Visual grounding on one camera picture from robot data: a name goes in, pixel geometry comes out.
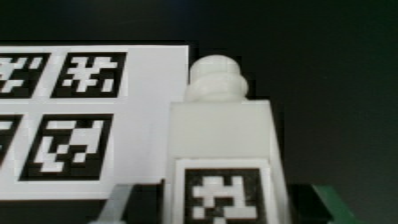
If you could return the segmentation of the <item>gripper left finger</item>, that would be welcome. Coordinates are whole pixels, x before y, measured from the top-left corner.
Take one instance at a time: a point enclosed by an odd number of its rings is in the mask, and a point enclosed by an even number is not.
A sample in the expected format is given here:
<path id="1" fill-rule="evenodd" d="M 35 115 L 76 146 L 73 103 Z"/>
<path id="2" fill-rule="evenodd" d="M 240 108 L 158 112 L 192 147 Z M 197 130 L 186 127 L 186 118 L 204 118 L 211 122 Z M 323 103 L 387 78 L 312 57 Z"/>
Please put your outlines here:
<path id="1" fill-rule="evenodd" d="M 163 182 L 117 184 L 97 218 L 87 224 L 161 224 Z"/>

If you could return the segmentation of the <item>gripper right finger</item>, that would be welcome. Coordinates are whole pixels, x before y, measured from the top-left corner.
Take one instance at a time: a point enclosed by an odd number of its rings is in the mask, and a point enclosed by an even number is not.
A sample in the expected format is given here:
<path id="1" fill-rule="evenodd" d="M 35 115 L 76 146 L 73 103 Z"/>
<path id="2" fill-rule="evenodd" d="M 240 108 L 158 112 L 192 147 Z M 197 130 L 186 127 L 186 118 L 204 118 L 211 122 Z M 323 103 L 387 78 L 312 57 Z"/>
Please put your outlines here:
<path id="1" fill-rule="evenodd" d="M 293 224 L 362 224 L 330 185 L 289 184 Z"/>

